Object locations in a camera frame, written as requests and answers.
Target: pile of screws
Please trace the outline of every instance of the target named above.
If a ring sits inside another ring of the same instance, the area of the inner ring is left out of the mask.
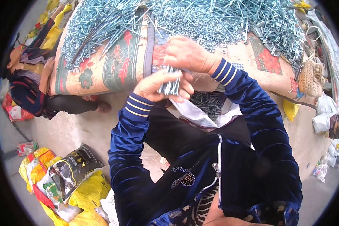
[[[273,56],[283,54],[296,68],[305,40],[290,0],[160,0],[153,1],[158,28],[185,35],[214,52],[240,40],[248,32],[262,41]]]
[[[166,68],[168,73],[181,72],[181,69],[173,68],[167,66]],[[176,95],[178,96],[178,90],[180,88],[180,78],[177,78],[174,82],[163,83],[158,90],[158,93],[164,93],[165,95]]]
[[[72,20],[61,47],[61,56],[68,62],[66,68],[75,71],[85,58],[104,46],[103,56],[127,31],[141,36],[137,31],[142,17],[135,13],[141,0],[82,0]]]
[[[208,115],[211,120],[216,120],[221,115],[226,96],[223,92],[194,92],[190,102]]]

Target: seated woman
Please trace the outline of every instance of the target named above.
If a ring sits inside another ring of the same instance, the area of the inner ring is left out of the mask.
[[[119,224],[297,225],[303,199],[299,167],[275,102],[245,71],[193,40],[175,36],[168,42],[165,64],[209,74],[244,115],[205,133],[156,103],[189,99],[191,75],[161,70],[141,80],[118,113],[108,151]],[[180,97],[157,92],[179,76]],[[171,164],[156,183],[140,159],[143,142]]]
[[[53,71],[60,37],[52,50],[44,50],[40,46],[54,25],[55,17],[63,9],[64,5],[58,6],[35,40],[23,50],[14,48],[19,38],[19,33],[17,34],[9,48],[10,55],[8,54],[5,60],[6,70],[2,78],[10,82],[13,101],[36,117],[43,116],[51,119],[59,111],[69,114],[80,114],[86,111],[109,112],[111,107],[105,102],[86,101],[80,96],[72,95],[48,96],[48,80]]]

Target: woven sack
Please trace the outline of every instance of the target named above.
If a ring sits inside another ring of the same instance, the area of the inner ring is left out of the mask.
[[[324,83],[323,65],[313,60],[305,61],[299,75],[299,91],[310,97],[321,97]]]

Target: striped cuff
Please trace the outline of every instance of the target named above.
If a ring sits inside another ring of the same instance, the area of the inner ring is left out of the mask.
[[[140,97],[133,92],[127,98],[123,115],[132,121],[145,121],[153,107],[154,102]]]
[[[242,72],[237,70],[230,62],[227,62],[224,58],[220,65],[217,67],[216,71],[211,75],[213,79],[225,86],[225,88],[232,88],[232,84],[236,83],[242,75]]]

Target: silver zipper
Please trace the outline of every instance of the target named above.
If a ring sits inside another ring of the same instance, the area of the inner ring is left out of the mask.
[[[221,187],[222,187],[222,179],[221,179],[221,151],[222,151],[222,136],[220,134],[217,134],[218,137],[220,138],[220,142],[218,143],[218,152],[217,152],[217,170],[216,168],[214,167],[215,171],[216,171],[216,177],[218,178],[218,193],[219,193],[219,196],[218,196],[218,208],[221,209],[221,194],[222,194],[222,190],[221,190]]]
[[[216,183],[216,181],[218,180],[219,183],[219,198],[218,198],[218,208],[221,209],[221,146],[222,146],[222,136],[220,134],[217,134],[218,137],[220,138],[220,142],[218,143],[218,153],[217,153],[217,163],[213,163],[212,167],[215,169],[216,171],[216,177],[213,180],[212,184],[208,185],[207,187],[204,187],[200,193],[202,193],[204,190],[210,188],[212,185],[214,185]]]

